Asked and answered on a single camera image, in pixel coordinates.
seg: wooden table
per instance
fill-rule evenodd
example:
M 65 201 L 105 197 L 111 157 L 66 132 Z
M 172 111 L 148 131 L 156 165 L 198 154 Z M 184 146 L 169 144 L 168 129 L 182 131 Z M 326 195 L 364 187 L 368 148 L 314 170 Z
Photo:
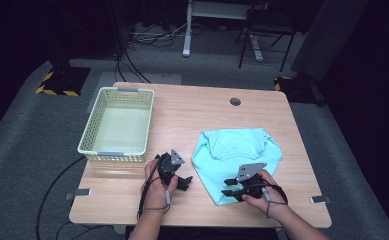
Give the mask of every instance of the wooden table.
M 208 195 L 191 157 L 201 131 L 221 128 L 264 128 L 283 154 L 274 178 L 286 192 L 290 207 L 315 227 L 331 225 L 326 205 L 309 202 L 321 191 L 283 93 L 142 83 L 115 86 L 155 91 L 147 159 L 175 149 L 186 161 L 177 174 L 184 178 L 194 176 L 186 192 L 175 192 L 163 225 L 280 226 L 245 202 L 216 206 Z M 230 104 L 234 97 L 241 100 L 241 105 Z M 136 224 L 144 166 L 145 163 L 89 161 L 79 188 L 90 188 L 91 195 L 75 197 L 70 220 L 80 224 Z

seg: light blue cloth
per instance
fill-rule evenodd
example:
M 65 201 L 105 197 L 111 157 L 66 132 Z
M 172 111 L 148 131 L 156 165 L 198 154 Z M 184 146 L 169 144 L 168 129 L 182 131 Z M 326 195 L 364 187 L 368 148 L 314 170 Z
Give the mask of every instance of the light blue cloth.
M 281 158 L 281 149 L 263 128 L 220 129 L 201 132 L 192 162 L 210 197 L 223 205 L 238 202 L 221 191 L 241 187 L 224 183 L 237 177 L 241 165 L 264 162 L 273 175 Z

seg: black cable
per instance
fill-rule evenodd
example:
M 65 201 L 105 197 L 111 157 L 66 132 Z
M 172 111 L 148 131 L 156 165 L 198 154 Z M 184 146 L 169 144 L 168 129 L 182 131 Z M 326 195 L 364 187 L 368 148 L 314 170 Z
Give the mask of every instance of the black cable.
M 141 75 L 141 77 L 144 78 L 148 83 L 151 83 L 146 77 L 144 77 L 144 75 L 142 75 L 142 73 L 140 71 L 138 71 L 137 67 L 135 67 L 135 65 L 132 63 L 131 59 L 128 56 L 128 51 L 125 51 L 125 54 L 126 54 L 126 58 L 128 58 L 129 63 L 131 63 L 131 65 L 135 69 L 135 71 L 137 71 L 137 73 L 139 73 Z
M 157 160 L 156 164 L 154 165 L 153 169 L 150 172 L 150 176 L 148 177 L 147 181 L 145 181 L 144 188 L 143 188 L 142 194 L 141 194 L 140 204 L 138 206 L 137 219 L 139 219 L 142 215 L 142 209 L 144 207 L 144 201 L 145 201 L 145 197 L 147 196 L 148 188 L 150 187 L 150 184 L 157 179 L 157 178 L 155 178 L 153 181 L 151 180 L 153 178 L 154 171 L 156 171 L 158 166 L 159 166 L 159 162 L 160 161 Z
M 186 24 L 182 25 L 181 27 L 179 27 L 178 29 L 176 29 L 175 31 L 171 32 L 171 33 L 163 33 L 163 34 L 159 34 L 155 37 L 146 37 L 146 38 L 140 38 L 140 36 L 144 33 L 146 33 L 148 30 L 151 30 L 152 27 L 149 27 L 148 29 L 144 30 L 144 31 L 141 31 L 141 33 L 133 38 L 133 40 L 131 41 L 131 43 L 136 43 L 136 44 L 139 44 L 139 45 L 142 45 L 142 46 L 153 46 L 153 47 L 156 47 L 156 48 L 162 48 L 162 47 L 168 47 L 168 46 L 171 46 L 174 44 L 174 41 L 173 39 L 175 39 L 176 37 L 179 36 L 179 34 L 181 34 L 181 32 L 183 32 L 184 30 L 186 31 L 186 29 L 183 29 L 182 27 L 185 26 Z M 165 42 L 168 42 L 170 41 L 169 44 L 165 44 L 165 45 L 157 45 L 156 43 L 165 43 Z
M 125 65 L 128 69 L 129 69 L 129 71 L 131 71 L 131 73 L 133 73 L 135 76 L 137 76 L 138 77 L 138 79 L 140 80 L 140 82 L 142 82 L 143 83 L 143 81 L 142 81 L 142 79 L 141 79 L 141 77 L 136 73 L 136 72 L 134 72 L 133 70 L 132 70 L 132 68 L 131 68 L 131 66 L 129 66 L 128 64 L 126 64 L 126 63 L 124 63 L 122 60 L 120 60 L 122 63 L 123 63 L 123 65 Z
M 120 71 L 120 60 L 116 61 L 116 64 L 117 64 L 117 69 L 119 70 L 120 76 L 122 77 L 123 81 L 126 82 L 125 77 L 123 76 L 122 72 Z
M 65 226 L 67 226 L 67 225 L 69 225 L 69 224 L 73 224 L 73 223 L 72 223 L 72 222 L 64 223 L 64 224 L 59 228 L 59 230 L 58 230 L 57 233 L 56 233 L 56 240 L 59 240 L 59 234 L 60 234 L 61 230 L 62 230 Z M 95 229 L 99 229 L 99 228 L 103 228 L 103 227 L 110 227 L 110 228 L 112 228 L 110 225 L 99 225 L 99 226 L 95 226 L 95 227 L 89 227 L 89 226 L 85 226 L 85 225 L 78 225 L 78 226 L 82 226 L 83 228 L 85 228 L 85 230 L 84 230 L 83 232 L 79 233 L 78 235 L 76 235 L 75 237 L 72 237 L 71 239 L 76 239 L 76 238 L 78 238 L 78 237 L 80 237 L 80 236 L 82 236 L 82 235 L 88 233 L 88 232 L 91 231 L 91 230 L 95 230 Z
M 128 42 L 128 46 L 126 48 L 129 48 L 129 49 L 132 49 L 134 51 L 136 51 L 137 49 L 135 49 L 135 46 L 134 46 L 134 43 L 133 42 Z
M 143 33 L 146 33 L 148 30 L 151 30 L 153 27 L 154 27 L 154 25 L 151 25 L 151 26 L 150 26 L 150 27 L 148 27 L 147 29 L 145 29 L 145 30 L 143 30 L 143 31 L 140 31 L 140 32 L 141 32 L 141 34 L 143 34 Z M 135 39 L 135 40 L 138 40 L 138 38 L 141 36 L 141 34 L 140 34 L 140 35 L 138 35 L 138 36 L 136 36 L 134 39 Z
M 39 233 L 39 224 L 40 224 L 40 221 L 41 221 L 41 213 L 42 213 L 42 209 L 44 207 L 44 203 L 45 201 L 47 200 L 47 197 L 48 197 L 48 194 L 50 194 L 50 191 L 51 189 L 54 187 L 54 185 L 56 184 L 56 182 L 61 178 L 61 176 L 71 167 L 73 167 L 73 165 L 75 165 L 76 163 L 80 162 L 82 159 L 84 159 L 85 156 L 82 156 L 80 158 L 78 158 L 76 161 L 74 161 L 73 163 L 71 163 L 69 166 L 67 166 L 55 179 L 54 181 L 51 183 L 50 187 L 48 188 L 47 192 L 45 193 L 43 199 L 42 199 L 42 202 L 41 202 L 41 205 L 39 206 L 39 209 L 38 209 L 38 214 L 37 214 L 37 218 L 36 218 L 36 225 L 35 225 L 35 232 L 36 232 L 36 239 L 37 240 L 41 240 L 41 235 Z
M 194 32 L 194 27 L 191 27 L 191 29 L 193 30 L 193 31 L 191 32 L 191 35 L 199 36 L 199 35 L 202 34 L 204 31 L 207 31 L 207 28 L 206 28 L 206 26 L 204 26 L 204 25 L 200 25 L 198 28 L 200 28 L 200 31 Z
M 148 186 L 150 186 L 154 181 L 156 181 L 157 179 L 160 179 L 160 176 L 159 177 L 156 177 L 155 179 L 151 180 L 148 184 Z M 166 214 L 170 209 L 170 203 L 168 203 L 166 206 L 162 207 L 162 208 L 144 208 L 144 200 L 142 201 L 142 208 L 140 210 L 138 210 L 137 212 L 137 219 L 139 220 L 139 218 L 141 217 L 141 214 L 143 211 L 157 211 L 157 210 L 165 210 L 165 213 Z
M 263 180 L 263 183 L 252 184 L 252 185 L 249 185 L 248 187 L 271 187 L 271 188 L 275 189 L 284 198 L 284 200 L 287 199 L 287 196 L 285 195 L 284 191 L 282 190 L 282 188 L 280 186 L 271 184 L 266 180 Z M 266 218 L 268 218 L 268 219 L 269 219 L 268 213 L 269 213 L 269 208 L 271 206 L 271 203 L 288 205 L 288 199 L 286 200 L 286 202 L 274 202 L 271 199 L 267 200 L 267 202 L 268 202 L 268 207 L 266 208 L 265 215 L 266 215 Z
M 114 74 L 114 76 L 115 76 L 115 82 L 118 82 L 118 81 L 117 81 L 117 77 L 116 77 L 116 73 L 117 73 L 117 64 L 116 64 L 116 66 L 115 66 L 115 74 Z

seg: white plastic basket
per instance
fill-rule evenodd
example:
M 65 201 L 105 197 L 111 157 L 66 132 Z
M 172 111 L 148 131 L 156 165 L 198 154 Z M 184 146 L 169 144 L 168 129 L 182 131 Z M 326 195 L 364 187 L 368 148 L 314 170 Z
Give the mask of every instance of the white plastic basket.
M 153 100 L 151 89 L 101 88 L 78 152 L 88 160 L 145 162 Z

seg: person's right hand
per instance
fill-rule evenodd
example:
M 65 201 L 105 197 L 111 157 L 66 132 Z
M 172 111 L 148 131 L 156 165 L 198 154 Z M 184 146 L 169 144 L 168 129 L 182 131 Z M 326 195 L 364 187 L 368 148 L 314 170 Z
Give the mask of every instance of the person's right hand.
M 278 185 L 273 177 L 266 171 L 266 170 L 260 170 L 257 174 L 259 176 L 269 182 L 270 184 L 273 185 Z M 281 194 L 279 194 L 275 189 L 272 187 L 266 187 L 266 190 L 269 193 L 269 197 L 272 202 L 277 202 L 277 203 L 285 203 L 284 199 L 282 198 Z M 246 201 L 248 204 L 250 204 L 253 207 L 258 208 L 260 211 L 262 211 L 264 214 L 267 214 L 268 217 L 274 218 L 278 220 L 278 216 L 282 214 L 282 211 L 284 209 L 287 209 L 288 206 L 286 204 L 277 204 L 277 203 L 269 203 L 266 201 L 265 196 L 262 195 L 260 198 L 255 198 L 250 195 L 244 194 L 242 196 L 243 200 Z

